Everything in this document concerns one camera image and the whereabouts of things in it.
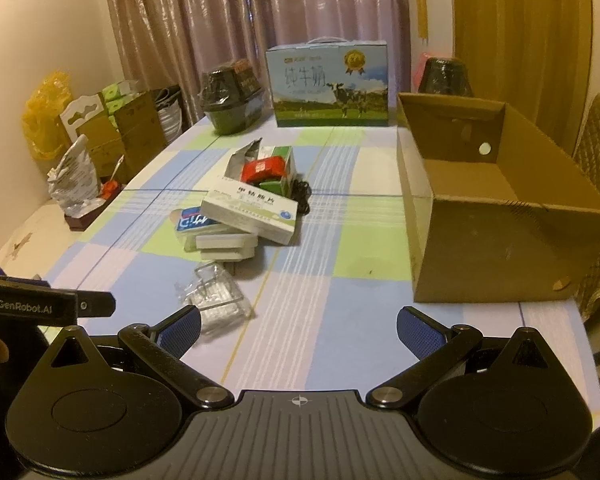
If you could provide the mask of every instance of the plastic-wrapped pot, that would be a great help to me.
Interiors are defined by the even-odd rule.
[[[260,118],[264,90],[246,59],[202,75],[202,110],[219,135],[235,134]]]

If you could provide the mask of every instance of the box handle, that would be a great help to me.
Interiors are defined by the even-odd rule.
[[[314,44],[314,43],[338,43],[341,41],[349,41],[344,38],[336,38],[334,36],[321,36],[320,38],[313,38],[306,42],[306,44]]]

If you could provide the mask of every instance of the beige curtain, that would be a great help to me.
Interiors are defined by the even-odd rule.
[[[408,0],[251,0],[258,48],[331,36],[386,40],[389,88],[409,88]]]
[[[387,40],[390,88],[410,80],[408,0],[108,0],[125,76],[179,84],[191,121],[202,116],[200,73],[247,57],[267,83],[264,53],[320,36]]]
[[[247,0],[108,0],[125,76],[148,88],[179,84],[191,122],[200,73],[239,57],[257,68]]]

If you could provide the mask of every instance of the plastic bag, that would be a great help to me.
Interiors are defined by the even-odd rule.
[[[230,332],[254,314],[233,277],[215,262],[197,267],[187,285],[176,283],[176,293],[182,306],[193,304],[200,311],[202,341]]]
[[[100,180],[84,135],[67,150],[58,167],[49,171],[47,182],[49,195],[71,218],[80,218],[105,202],[99,197]]]
[[[31,156],[45,174],[59,163],[71,145],[59,115],[73,100],[69,75],[53,72],[25,104],[22,130]]]

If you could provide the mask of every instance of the table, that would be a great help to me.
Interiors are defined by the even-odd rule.
[[[53,286],[110,290],[108,319],[85,319],[92,335],[133,322],[155,324],[179,308],[176,284],[201,261],[185,253],[168,214],[199,205],[235,149],[294,147],[311,183],[311,213],[288,247],[261,239],[235,278],[254,319],[182,358],[237,395],[241,389],[357,389],[416,362],[400,343],[396,315],[413,304],[439,322],[467,323],[488,336],[536,327],[551,345],[600,425],[600,389],[589,341],[573,301],[416,304],[396,162],[397,133],[387,128],[278,128],[273,118],[240,136],[218,137],[208,120],[186,131],[141,171],[53,266]]]

